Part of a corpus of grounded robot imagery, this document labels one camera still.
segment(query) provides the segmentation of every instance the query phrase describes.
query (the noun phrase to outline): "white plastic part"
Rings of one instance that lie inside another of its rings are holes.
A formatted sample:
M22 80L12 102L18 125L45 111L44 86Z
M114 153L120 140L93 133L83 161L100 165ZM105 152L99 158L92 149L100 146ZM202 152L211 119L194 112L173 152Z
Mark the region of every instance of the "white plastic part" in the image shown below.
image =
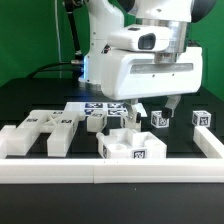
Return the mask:
M90 50L84 61L84 76L79 81L100 85L108 34L124 27L124 16L108 0L88 0L85 5L90 21Z
M224 158L224 145L206 127L196 126L193 140L207 158Z
M94 110L87 118L88 132L101 132L107 125L107 112L104 110Z
M151 125L156 128L167 128L169 127L169 119L162 117L162 111L152 111Z
M223 159L4 159L0 183L224 182Z
M202 78L202 49L188 47L175 64L154 64L152 53L110 51L102 76L104 95L114 100L196 92Z
M71 141L77 130L79 121L79 112L63 112L59 123L47 140L48 156L66 156Z
M52 133L47 141L48 156L65 157L84 112L34 110L17 127L0 132L0 158L25 156L40 133Z
M25 156L40 135L39 126L46 120L46 113L40 113L39 111L31 112L30 115L8 136L7 154Z
M211 114L206 110L193 111L192 124L196 126L210 127Z
M97 134L98 152L108 159L164 159L167 146L150 132L127 128L110 130L109 136Z
M151 49L139 49L140 38L146 35L154 35L155 43ZM108 37L108 44L123 50L156 52L165 50L170 43L171 30L167 27L131 25Z
M120 125L122 128L135 129L136 131L141 131L141 121L136 123L128 118L128 113L122 113L120 117Z
M5 125L0 131L0 159L5 159L7 157L7 137L15 129L15 125Z
M191 22L192 0L139 0L136 18Z

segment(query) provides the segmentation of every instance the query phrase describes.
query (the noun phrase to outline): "white block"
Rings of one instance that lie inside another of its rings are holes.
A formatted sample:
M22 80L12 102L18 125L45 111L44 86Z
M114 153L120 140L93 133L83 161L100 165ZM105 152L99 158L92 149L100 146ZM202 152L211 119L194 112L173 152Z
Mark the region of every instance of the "white block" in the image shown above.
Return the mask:
M40 135L39 126L47 119L44 113L30 114L7 138L8 155L25 156Z
M48 156L65 157L80 120L79 112L65 111L47 140Z
M169 127L169 119L162 118L162 111L152 111L151 124L156 128Z
M150 132L130 129L113 129L110 135L97 134L98 152L107 159L166 158L167 146Z
M224 145L206 127L196 126L193 140L207 158L224 158Z
M205 110L193 111L192 124L195 126L210 127L211 114Z
M94 110L87 118L88 132L101 132L107 125L107 112L104 110Z

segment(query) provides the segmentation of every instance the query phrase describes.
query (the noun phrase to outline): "black panel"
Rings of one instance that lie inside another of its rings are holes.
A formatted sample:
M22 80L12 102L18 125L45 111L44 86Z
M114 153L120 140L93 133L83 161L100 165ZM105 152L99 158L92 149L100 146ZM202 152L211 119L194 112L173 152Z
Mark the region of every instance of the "black panel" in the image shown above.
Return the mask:
M192 22L203 19L213 9L217 0L195 0L192 10Z
M156 36L153 33L141 36L138 41L140 50L152 50L155 47Z

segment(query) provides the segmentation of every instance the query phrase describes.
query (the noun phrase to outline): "black cable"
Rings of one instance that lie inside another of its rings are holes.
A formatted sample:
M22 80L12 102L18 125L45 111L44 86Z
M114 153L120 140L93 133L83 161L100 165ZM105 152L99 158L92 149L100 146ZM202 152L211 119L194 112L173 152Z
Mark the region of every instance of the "black cable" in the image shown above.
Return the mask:
M68 20L70 23L70 28L71 28L71 33L72 33L72 40L73 40L73 45L75 48L75 51L81 51L80 44L79 44L79 38L78 38L78 33L77 33L77 28L74 20L73 14L68 14Z
M38 68L37 70L31 72L29 75L26 76L26 78L32 79L38 72L41 72L41 71L45 70L46 68L51 68L51 67L60 66L60 65L71 65L71 62L58 62L58 63L44 65L44 66Z

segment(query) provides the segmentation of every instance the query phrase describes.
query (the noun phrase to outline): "black and white pattern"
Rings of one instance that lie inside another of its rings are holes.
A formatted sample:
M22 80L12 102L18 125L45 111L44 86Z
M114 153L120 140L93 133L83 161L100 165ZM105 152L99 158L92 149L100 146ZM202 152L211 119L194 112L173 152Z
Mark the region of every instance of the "black and white pattern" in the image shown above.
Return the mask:
M134 159L145 159L146 158L146 150L137 150L133 152Z
M108 103L107 107L110 109L120 109L120 108L125 109L125 106L123 103Z
M38 119L37 118L29 118L26 120L26 122L37 122Z
M90 116L94 110L93 109L85 109L86 116Z
M103 104L102 103L86 103L85 108L102 109Z
M159 126L166 126L166 125L167 125L167 119L160 117Z
M120 116L126 110L108 110L108 116Z
M71 124L72 120L62 120L61 123L62 124Z
M63 111L55 111L53 114L63 114Z
M201 125L201 126L208 125L208 117L200 117L200 123L199 123L199 125Z
M156 125L157 117L155 115L152 115L152 123Z

